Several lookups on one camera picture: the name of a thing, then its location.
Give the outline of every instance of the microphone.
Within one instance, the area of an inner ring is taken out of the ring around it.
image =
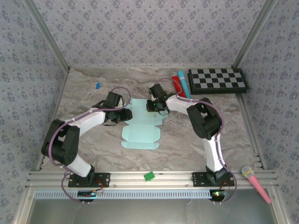
[[[263,197],[263,199],[266,201],[266,203],[271,203],[271,198],[266,193],[266,191],[261,186],[260,182],[257,180],[256,176],[254,175],[253,170],[250,167],[243,167],[242,168],[242,174],[252,183],[252,185],[257,189],[257,191],[260,193],[260,195]]]

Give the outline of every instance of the small green object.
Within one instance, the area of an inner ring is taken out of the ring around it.
[[[145,181],[150,181],[150,180],[152,180],[152,179],[155,178],[155,175],[154,175],[153,172],[149,172],[149,173],[147,173],[147,174],[145,174],[145,175],[143,175],[143,176],[144,176],[144,178],[145,178]]]

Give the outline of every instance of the patterned wallpaper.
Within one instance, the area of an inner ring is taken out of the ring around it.
[[[241,68],[269,169],[279,180],[290,215],[299,223],[299,2],[275,6]]]
[[[64,71],[21,0],[0,3],[0,223],[36,168]]]
[[[70,66],[232,64],[263,0],[35,0]]]

